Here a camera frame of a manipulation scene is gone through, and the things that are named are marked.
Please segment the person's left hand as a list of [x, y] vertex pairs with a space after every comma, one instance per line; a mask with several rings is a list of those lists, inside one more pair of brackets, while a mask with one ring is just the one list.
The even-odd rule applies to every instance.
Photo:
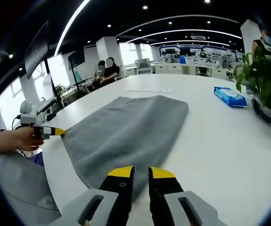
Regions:
[[35, 151], [44, 144], [44, 141], [34, 136], [33, 127], [21, 127], [8, 132], [8, 144], [11, 149]]

